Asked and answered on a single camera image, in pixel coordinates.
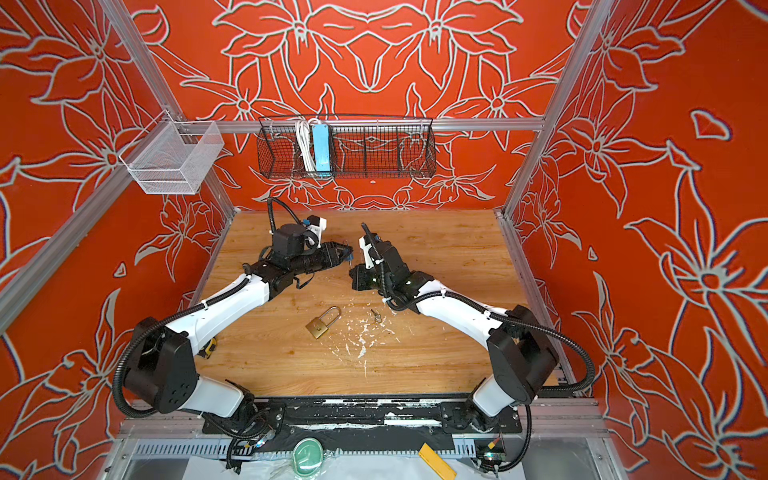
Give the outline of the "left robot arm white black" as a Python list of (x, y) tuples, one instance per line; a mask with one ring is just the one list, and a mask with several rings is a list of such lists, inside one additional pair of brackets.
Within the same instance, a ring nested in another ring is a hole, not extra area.
[(247, 313), (274, 300), (291, 286), (304, 287), (303, 276), (333, 269), (352, 255), (349, 245), (326, 241), (326, 219), (294, 216), (277, 225), (269, 198), (271, 243), (227, 287), (163, 320), (148, 317), (133, 331), (112, 380), (116, 407), (130, 418), (177, 410), (233, 418), (245, 409), (248, 392), (229, 382), (200, 375), (195, 356)]

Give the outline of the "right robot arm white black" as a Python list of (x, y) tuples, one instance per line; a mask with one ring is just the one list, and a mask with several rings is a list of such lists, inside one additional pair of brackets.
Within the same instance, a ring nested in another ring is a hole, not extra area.
[[(364, 262), (350, 270), (354, 290), (375, 290), (390, 310), (439, 320), (487, 351), (492, 374), (471, 394), (475, 411), (493, 418), (507, 407), (531, 404), (541, 393), (571, 394), (593, 384), (596, 366), (586, 349), (540, 324), (530, 309), (517, 305), (505, 310), (454, 291), (433, 276), (410, 269), (391, 242), (366, 224), (361, 227), (359, 246)], [(585, 366), (582, 379), (565, 385), (545, 384), (560, 362), (555, 341), (581, 358)]]

